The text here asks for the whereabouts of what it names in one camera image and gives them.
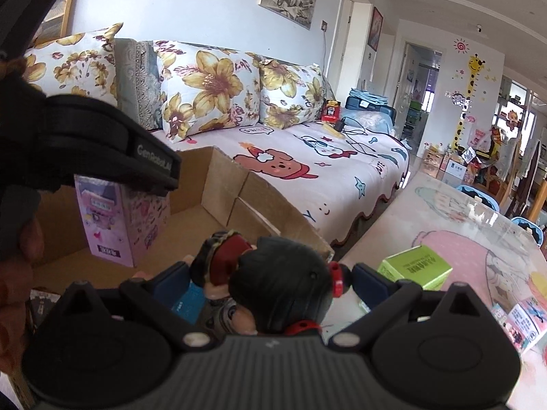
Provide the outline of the sofa with cartoon cover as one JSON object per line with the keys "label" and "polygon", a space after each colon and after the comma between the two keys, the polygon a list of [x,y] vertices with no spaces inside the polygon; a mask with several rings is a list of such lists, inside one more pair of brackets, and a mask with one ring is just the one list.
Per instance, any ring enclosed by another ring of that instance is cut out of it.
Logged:
{"label": "sofa with cartoon cover", "polygon": [[327,243],[349,239],[354,223],[391,198],[409,167],[392,136],[349,126],[335,137],[319,123],[288,129],[263,124],[214,129],[172,143],[184,151],[215,147],[288,200]]}

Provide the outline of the open cardboard box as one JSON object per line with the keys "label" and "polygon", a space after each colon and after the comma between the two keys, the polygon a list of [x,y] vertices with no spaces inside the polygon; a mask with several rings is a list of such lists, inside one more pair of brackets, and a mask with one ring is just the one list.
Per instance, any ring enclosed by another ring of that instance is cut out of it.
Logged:
{"label": "open cardboard box", "polygon": [[180,156],[179,187],[170,194],[171,214],[136,266],[125,267],[91,253],[76,189],[44,193],[37,218],[45,248],[43,261],[34,266],[34,286],[58,294],[78,281],[89,281],[98,289],[116,288],[139,271],[156,275],[195,255],[204,240],[221,230],[238,231],[251,243],[261,236],[285,237],[306,244],[325,262],[332,260],[330,245],[262,177],[215,147]]}

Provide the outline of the floral cushion middle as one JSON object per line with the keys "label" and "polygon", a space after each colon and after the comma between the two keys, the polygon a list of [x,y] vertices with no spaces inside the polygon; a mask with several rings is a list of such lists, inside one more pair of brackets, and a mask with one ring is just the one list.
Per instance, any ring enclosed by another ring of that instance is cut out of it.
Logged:
{"label": "floral cushion middle", "polygon": [[259,121],[258,62],[246,53],[158,40],[162,127],[170,142]]}

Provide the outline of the green medicine box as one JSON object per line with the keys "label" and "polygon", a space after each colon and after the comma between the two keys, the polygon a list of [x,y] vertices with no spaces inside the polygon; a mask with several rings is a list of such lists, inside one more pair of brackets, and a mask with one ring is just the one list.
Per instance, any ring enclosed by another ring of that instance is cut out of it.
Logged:
{"label": "green medicine box", "polygon": [[431,248],[418,245],[385,258],[377,272],[392,282],[407,279],[424,290],[438,291],[452,273],[452,267]]}

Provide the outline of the blue book-shaped box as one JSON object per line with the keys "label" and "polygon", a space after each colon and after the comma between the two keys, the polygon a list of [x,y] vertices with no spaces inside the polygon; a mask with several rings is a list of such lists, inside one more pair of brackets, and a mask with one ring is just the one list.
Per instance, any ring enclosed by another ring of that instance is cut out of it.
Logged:
{"label": "blue book-shaped box", "polygon": [[172,312],[186,322],[195,325],[206,304],[203,290],[191,282],[186,292],[172,306]]}

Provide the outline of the giraffe height chart sticker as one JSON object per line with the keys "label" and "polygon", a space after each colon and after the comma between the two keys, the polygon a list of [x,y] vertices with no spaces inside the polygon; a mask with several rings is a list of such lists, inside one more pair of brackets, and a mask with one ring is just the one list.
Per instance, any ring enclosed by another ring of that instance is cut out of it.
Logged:
{"label": "giraffe height chart sticker", "polygon": [[470,56],[467,64],[468,79],[465,91],[462,94],[457,93],[452,96],[453,104],[462,108],[451,144],[453,151],[460,152],[464,150],[464,146],[462,145],[462,137],[465,129],[465,118],[467,111],[471,106],[471,101],[475,96],[478,76],[484,68],[484,65],[485,61],[477,54]]}

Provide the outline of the white pink barcode box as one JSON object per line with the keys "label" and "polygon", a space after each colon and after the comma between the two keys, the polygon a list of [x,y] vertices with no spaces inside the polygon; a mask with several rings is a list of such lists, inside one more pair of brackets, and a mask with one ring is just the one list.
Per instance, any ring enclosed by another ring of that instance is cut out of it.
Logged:
{"label": "white pink barcode box", "polygon": [[528,351],[546,334],[546,310],[531,296],[517,303],[508,314],[530,341]]}

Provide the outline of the pink anime girl box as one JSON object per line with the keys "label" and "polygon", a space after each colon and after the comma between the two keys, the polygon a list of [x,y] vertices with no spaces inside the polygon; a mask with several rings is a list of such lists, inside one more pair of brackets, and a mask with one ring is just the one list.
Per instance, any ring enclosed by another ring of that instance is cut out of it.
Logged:
{"label": "pink anime girl box", "polygon": [[529,339],[526,337],[525,333],[517,326],[510,316],[504,311],[504,309],[497,303],[494,303],[491,307],[491,313],[494,316],[495,320],[504,330],[504,333],[508,339],[512,342],[513,347],[520,353],[523,354],[530,345]]}

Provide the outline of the floral cushion near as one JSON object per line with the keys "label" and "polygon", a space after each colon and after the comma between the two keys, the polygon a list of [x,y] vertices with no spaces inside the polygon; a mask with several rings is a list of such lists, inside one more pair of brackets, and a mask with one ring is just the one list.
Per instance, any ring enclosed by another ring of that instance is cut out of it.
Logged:
{"label": "floral cushion near", "polygon": [[48,96],[75,94],[117,106],[114,37],[121,28],[115,23],[28,49],[23,78]]}

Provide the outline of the red snack box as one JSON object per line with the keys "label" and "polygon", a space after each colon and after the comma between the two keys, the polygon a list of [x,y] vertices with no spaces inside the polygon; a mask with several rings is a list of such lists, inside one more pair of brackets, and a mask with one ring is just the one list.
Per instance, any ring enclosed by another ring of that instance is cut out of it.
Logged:
{"label": "red snack box", "polygon": [[325,100],[321,114],[321,120],[328,123],[336,123],[340,119],[340,102]]}

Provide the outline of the pink patterned toy box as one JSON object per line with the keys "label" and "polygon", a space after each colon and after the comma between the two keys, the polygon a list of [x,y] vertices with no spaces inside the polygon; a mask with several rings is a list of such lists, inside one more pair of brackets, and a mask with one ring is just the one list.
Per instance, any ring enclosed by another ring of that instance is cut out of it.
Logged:
{"label": "pink patterned toy box", "polygon": [[167,226],[169,196],[76,175],[75,191],[92,255],[135,268]]}

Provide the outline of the floral cushion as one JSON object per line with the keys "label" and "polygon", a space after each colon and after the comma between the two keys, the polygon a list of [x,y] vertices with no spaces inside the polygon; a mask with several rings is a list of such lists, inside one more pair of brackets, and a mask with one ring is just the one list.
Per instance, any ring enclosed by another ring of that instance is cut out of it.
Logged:
{"label": "floral cushion", "polygon": [[259,63],[259,121],[275,129],[312,122],[323,107],[323,73],[318,65],[294,65],[275,59]]}
{"label": "floral cushion", "polygon": [[258,62],[246,53],[158,40],[162,127],[170,142],[259,121]]}
{"label": "floral cushion", "polygon": [[28,49],[23,78],[48,96],[75,94],[117,106],[114,37],[121,28],[115,23]]}

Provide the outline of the black-haired doll figure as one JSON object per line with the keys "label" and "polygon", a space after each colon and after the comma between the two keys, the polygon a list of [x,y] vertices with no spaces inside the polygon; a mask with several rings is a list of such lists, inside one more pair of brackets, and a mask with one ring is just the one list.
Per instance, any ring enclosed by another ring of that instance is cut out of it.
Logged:
{"label": "black-haired doll figure", "polygon": [[346,265],[279,236],[251,244],[239,232],[218,231],[186,261],[205,297],[198,326],[218,340],[319,333],[333,300],[352,285]]}

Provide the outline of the red framed picture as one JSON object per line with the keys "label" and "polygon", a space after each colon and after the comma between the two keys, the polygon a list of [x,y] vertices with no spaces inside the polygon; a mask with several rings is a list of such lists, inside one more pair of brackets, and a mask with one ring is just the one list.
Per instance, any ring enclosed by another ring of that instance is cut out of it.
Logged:
{"label": "red framed picture", "polygon": [[380,35],[382,31],[382,26],[383,26],[383,19],[384,18],[382,14],[378,10],[378,8],[375,6],[372,13],[371,24],[370,24],[370,29],[369,29],[368,39],[367,39],[367,44],[375,52],[378,49],[378,44],[379,44]]}

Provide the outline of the grey green cushion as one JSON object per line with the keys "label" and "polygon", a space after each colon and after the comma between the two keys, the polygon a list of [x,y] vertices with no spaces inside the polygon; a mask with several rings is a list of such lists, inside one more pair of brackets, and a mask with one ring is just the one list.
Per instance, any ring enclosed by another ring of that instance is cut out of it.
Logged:
{"label": "grey green cushion", "polygon": [[148,131],[160,129],[163,101],[153,43],[116,38],[114,52],[119,110]]}

